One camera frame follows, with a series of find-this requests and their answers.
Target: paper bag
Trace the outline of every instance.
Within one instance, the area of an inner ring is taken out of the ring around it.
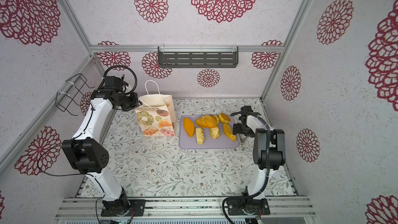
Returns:
[[[156,82],[154,83],[159,93],[149,94],[147,82],[145,82],[147,95],[138,97],[140,106],[135,109],[141,130],[145,136],[174,136],[177,118],[172,96],[160,94]]]

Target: wall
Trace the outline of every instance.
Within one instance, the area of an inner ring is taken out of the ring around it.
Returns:
[[[315,0],[267,94],[320,223],[398,221],[397,15],[397,0]]]
[[[56,0],[1,0],[0,30],[2,156],[87,54]],[[90,67],[85,74],[95,86],[101,76]],[[75,194],[82,176],[44,176],[35,168],[43,150],[71,137],[80,125],[83,114],[73,107],[75,114],[80,112],[77,117],[57,110],[2,175],[0,223],[49,223],[62,199]],[[48,172],[73,172],[59,147],[44,158]]]
[[[301,3],[301,0],[69,1],[90,42],[102,45],[282,45]],[[236,69],[171,71],[157,66],[155,53],[99,54],[105,67],[122,64],[134,70],[139,78],[139,95],[146,93],[143,82],[156,78],[162,91],[175,97],[259,97],[276,57],[276,54],[239,53]],[[129,72],[123,73],[126,81],[132,83]]]

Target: tray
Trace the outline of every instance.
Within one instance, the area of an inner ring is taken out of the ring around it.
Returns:
[[[239,145],[238,139],[236,141],[232,141],[224,134],[224,129],[222,128],[222,123],[218,124],[218,128],[220,129],[220,136],[217,139],[212,139],[210,137],[210,129],[203,128],[203,134],[205,135],[205,143],[197,144],[196,143],[196,132],[193,137],[189,137],[186,131],[184,130],[184,119],[189,118],[193,122],[196,127],[196,120],[203,115],[183,115],[180,118],[180,148],[184,150],[191,149],[225,149],[225,148],[236,148]],[[230,127],[233,128],[236,123],[235,118],[230,117],[231,122],[229,123]]]

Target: floral tablecloth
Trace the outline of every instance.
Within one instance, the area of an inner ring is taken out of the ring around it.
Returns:
[[[254,138],[236,149],[180,149],[180,116],[226,114],[250,105],[263,112],[259,99],[174,99],[177,126],[174,137],[144,137],[134,111],[117,111],[103,142],[109,152],[113,176],[127,196],[229,196],[239,195],[256,169],[252,159]],[[283,167],[271,178],[268,195],[295,195]],[[92,182],[83,185],[81,197],[102,197]]]

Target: white arm segment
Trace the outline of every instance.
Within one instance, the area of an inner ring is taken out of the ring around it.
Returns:
[[[103,98],[95,98],[90,101],[93,105],[95,111],[92,112],[92,106],[90,104],[89,109],[86,113],[86,117],[84,118],[82,125],[79,127],[79,130],[73,135],[73,137],[77,137],[80,133],[83,132],[84,128],[87,126],[86,131],[82,133],[76,140],[83,140],[87,137],[92,138],[96,141],[100,140],[101,130],[105,123],[105,119],[108,117],[109,113],[112,110],[112,103],[109,100],[105,100]],[[86,175],[90,180],[92,180],[93,184],[98,188],[99,191],[102,189],[105,192],[103,197],[104,201],[114,201],[119,199],[120,194],[122,192],[122,187],[117,183],[115,178],[113,177],[111,170],[108,166],[102,169],[101,173],[89,172],[89,175]]]
[[[90,119],[92,112],[92,106],[90,104],[86,113],[86,117],[84,118],[82,124],[80,125],[77,132],[73,135],[73,137],[79,136],[80,133],[82,133],[84,128],[87,126],[88,121],[90,121],[90,123],[88,124],[86,131],[82,135],[80,135],[77,140],[86,139],[87,137],[90,137],[97,141],[100,140],[100,134],[103,124],[105,123],[106,118],[112,110],[112,103],[107,99],[105,100],[103,98],[95,98],[90,102],[94,106],[95,111],[93,112],[93,116]]]
[[[259,120],[258,118],[254,117],[253,115],[249,115],[246,120],[246,125],[252,129],[254,133],[256,133],[256,129],[267,129],[266,125]],[[260,191],[266,181],[266,169],[259,169],[258,165],[254,165],[256,168],[254,169],[254,174],[251,177],[251,182],[248,185],[248,194],[252,195]],[[268,183],[272,175],[275,173],[273,169],[269,172],[269,179]],[[263,199],[265,198],[265,192],[263,191],[260,195],[254,197],[253,199]]]

